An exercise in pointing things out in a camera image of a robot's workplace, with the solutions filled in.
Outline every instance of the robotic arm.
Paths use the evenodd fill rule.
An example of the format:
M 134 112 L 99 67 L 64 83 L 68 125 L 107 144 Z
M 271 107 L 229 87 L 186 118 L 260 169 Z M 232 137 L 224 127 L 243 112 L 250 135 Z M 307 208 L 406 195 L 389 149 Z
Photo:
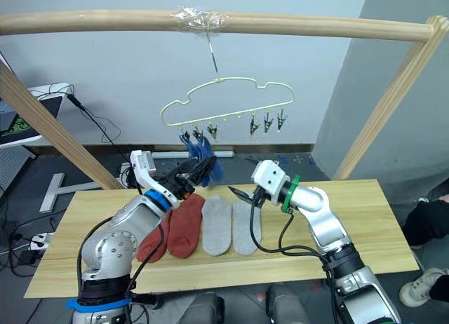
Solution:
M 159 177 L 149 152 L 133 151 L 130 156 L 137 181 L 146 189 L 136 196 L 84 243 L 81 251 L 87 269 L 81 275 L 73 324 L 125 323 L 124 307 L 130 302 L 131 263 L 139 244 L 194 192 L 215 166 L 216 157 L 198 162 L 192 158 Z
M 260 162 L 251 179 L 257 185 L 252 197 L 231 190 L 245 201 L 259 205 L 268 198 L 272 204 L 282 204 L 282 211 L 298 209 L 309 222 L 311 237 L 318 251 L 333 271 L 338 296 L 340 318 L 347 324 L 400 323 L 401 319 L 369 266 L 365 266 L 341 221 L 332 213 L 327 194 L 317 187 L 298 185 L 299 178 L 290 181 L 277 163 Z

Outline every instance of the black pants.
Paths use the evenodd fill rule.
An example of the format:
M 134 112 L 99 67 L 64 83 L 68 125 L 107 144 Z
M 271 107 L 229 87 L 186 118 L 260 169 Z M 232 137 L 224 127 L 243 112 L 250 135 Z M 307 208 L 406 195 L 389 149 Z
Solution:
M 407 216 L 402 232 L 409 245 L 424 245 L 449 234 L 449 203 L 420 201 Z
M 443 275 L 436 280 L 429 296 L 437 301 L 449 302 L 449 275 Z

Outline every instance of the blue ring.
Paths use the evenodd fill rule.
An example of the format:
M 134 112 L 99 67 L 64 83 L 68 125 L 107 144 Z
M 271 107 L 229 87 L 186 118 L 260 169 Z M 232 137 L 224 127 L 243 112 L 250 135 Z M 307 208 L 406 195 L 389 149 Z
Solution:
M 106 303 L 106 304 L 101 304 L 101 305 L 80 305 L 75 298 L 72 298 L 71 300 L 65 302 L 65 308 L 66 309 L 75 309 L 81 313 L 88 313 L 88 312 L 94 313 L 94 312 L 112 310 L 112 309 L 117 309 L 117 308 L 123 308 L 125 305 L 129 304 L 130 302 L 131 302 L 131 298 L 125 298 L 125 299 L 121 299 L 120 301 L 117 301 L 117 302 Z
M 155 201 L 160 203 L 162 207 L 165 208 L 165 212 L 168 212 L 170 210 L 171 205 L 168 203 L 166 197 L 163 196 L 162 193 L 150 189 L 149 191 L 146 191 L 144 195 L 149 196 L 150 198 L 153 198 Z

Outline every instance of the green ring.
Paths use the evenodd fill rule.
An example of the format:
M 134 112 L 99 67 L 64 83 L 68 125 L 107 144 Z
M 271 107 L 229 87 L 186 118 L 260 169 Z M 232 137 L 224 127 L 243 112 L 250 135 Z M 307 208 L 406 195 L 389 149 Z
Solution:
M 300 183 L 300 176 L 296 175 L 292 180 L 292 184 L 290 185 L 290 188 L 288 189 L 286 199 L 283 201 L 283 204 L 282 204 L 281 210 L 284 213 L 288 212 L 288 209 L 290 208 L 290 200 L 292 200 L 293 192 L 296 190 L 296 187 L 299 183 Z

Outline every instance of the sock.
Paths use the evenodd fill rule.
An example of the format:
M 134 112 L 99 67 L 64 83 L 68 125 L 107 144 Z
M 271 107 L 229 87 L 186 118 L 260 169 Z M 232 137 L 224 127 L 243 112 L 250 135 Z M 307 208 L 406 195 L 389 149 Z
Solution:
M 214 196 L 204 203 L 203 248 L 209 255 L 218 256 L 231 246 L 232 204 Z
M 196 249 L 201 231 L 201 209 L 204 199 L 192 194 L 181 206 L 172 211 L 168 251 L 178 259 L 185 259 Z
M 171 212 L 168 212 L 166 218 L 162 221 L 161 226 L 163 229 L 163 243 L 162 246 L 154 253 L 153 257 L 149 259 L 148 263 L 155 263 L 158 261 L 167 250 L 167 240 L 168 232 L 170 230 L 170 218 Z M 144 261 L 147 256 L 155 249 L 161 240 L 161 234 L 159 233 L 158 227 L 155 228 L 146 238 L 143 239 L 142 243 L 138 248 L 138 253 L 136 255 L 139 262 Z
M 232 245 L 237 254 L 251 255 L 257 247 L 250 234 L 251 205 L 245 201 L 236 201 L 232 206 L 234 224 L 232 227 Z M 260 230 L 260 209 L 254 209 L 253 220 L 254 237 L 260 243 L 262 232 Z

